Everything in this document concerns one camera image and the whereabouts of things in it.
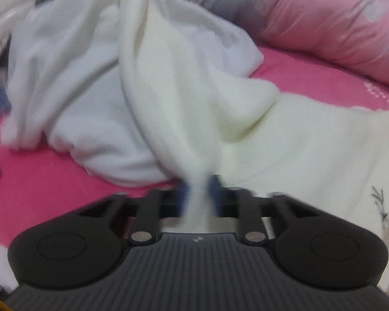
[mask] white towel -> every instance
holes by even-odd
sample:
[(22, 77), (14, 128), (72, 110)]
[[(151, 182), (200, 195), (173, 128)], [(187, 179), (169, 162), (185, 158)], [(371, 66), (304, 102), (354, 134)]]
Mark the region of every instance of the white towel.
[[(389, 142), (349, 218), (381, 237), (389, 251)], [(379, 287), (389, 294), (389, 261)]]
[(120, 0), (120, 67), (148, 144), (196, 188), (179, 230), (211, 231), (198, 194), (214, 173), (349, 217), (389, 138), (389, 112), (280, 96), (267, 81), (222, 73), (160, 10), (161, 0)]
[[(245, 31), (182, 3), (161, 0), (162, 14), (219, 69), (247, 76), (262, 63)], [(45, 133), (50, 146), (70, 151), (112, 183), (149, 185), (172, 177), (147, 146), (123, 95), (118, 21), (118, 0), (47, 0), (28, 14), (11, 41), (13, 110), (3, 126), (4, 144), (35, 149)], [(162, 62), (156, 64), (161, 70)]]

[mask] metal rivet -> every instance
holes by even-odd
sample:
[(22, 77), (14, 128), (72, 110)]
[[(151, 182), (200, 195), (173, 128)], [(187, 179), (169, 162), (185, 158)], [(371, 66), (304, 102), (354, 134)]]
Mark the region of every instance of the metal rivet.
[(245, 239), (252, 243), (258, 243), (264, 241), (266, 236), (259, 231), (250, 231), (245, 234)]
[(131, 235), (131, 239), (135, 242), (147, 242), (151, 237), (151, 234), (147, 231), (136, 231)]

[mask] pink bed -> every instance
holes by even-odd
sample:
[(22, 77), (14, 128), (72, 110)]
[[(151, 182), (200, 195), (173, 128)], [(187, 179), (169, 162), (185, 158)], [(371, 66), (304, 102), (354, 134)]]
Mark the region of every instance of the pink bed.
[[(385, 85), (309, 55), (261, 50), (264, 63), (252, 78), (329, 104), (389, 110)], [(45, 143), (34, 152), (13, 152), (0, 144), (0, 168), (0, 243), (5, 246), (21, 231), (108, 194), (138, 197), (147, 190), (120, 188), (90, 176), (69, 154), (58, 154)]]

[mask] round button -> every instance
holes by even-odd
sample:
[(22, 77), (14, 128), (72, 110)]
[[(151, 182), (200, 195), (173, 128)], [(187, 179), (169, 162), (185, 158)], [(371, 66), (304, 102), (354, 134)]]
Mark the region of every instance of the round button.
[(330, 215), (297, 218), (275, 242), (281, 268), (301, 282), (327, 289), (378, 283), (387, 248), (375, 234)]
[(77, 234), (56, 232), (39, 242), (38, 251), (45, 258), (64, 261), (82, 254), (86, 246), (85, 239)]
[(131, 239), (139, 243), (147, 242), (151, 240), (151, 238), (152, 238), (151, 234), (147, 231), (136, 231), (133, 232), (133, 234), (131, 235)]
[(318, 235), (311, 240), (310, 248), (314, 254), (329, 261), (345, 261), (359, 251), (355, 240), (341, 234)]
[(111, 272), (121, 255), (121, 241), (106, 222), (77, 215), (25, 230), (8, 251), (18, 281), (44, 289), (71, 289), (95, 282)]
[(245, 239), (252, 243), (259, 243), (266, 239), (265, 234), (259, 231), (250, 231), (245, 234)]

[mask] pink pillow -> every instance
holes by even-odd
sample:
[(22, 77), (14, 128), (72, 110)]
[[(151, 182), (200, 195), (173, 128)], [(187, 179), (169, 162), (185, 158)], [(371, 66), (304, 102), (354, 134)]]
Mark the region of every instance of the pink pillow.
[(389, 84), (389, 0), (265, 0), (258, 39)]
[(361, 77), (308, 53), (272, 47), (260, 49), (265, 59), (251, 78), (269, 80), (280, 91), (301, 94), (339, 107), (389, 111), (387, 85)]

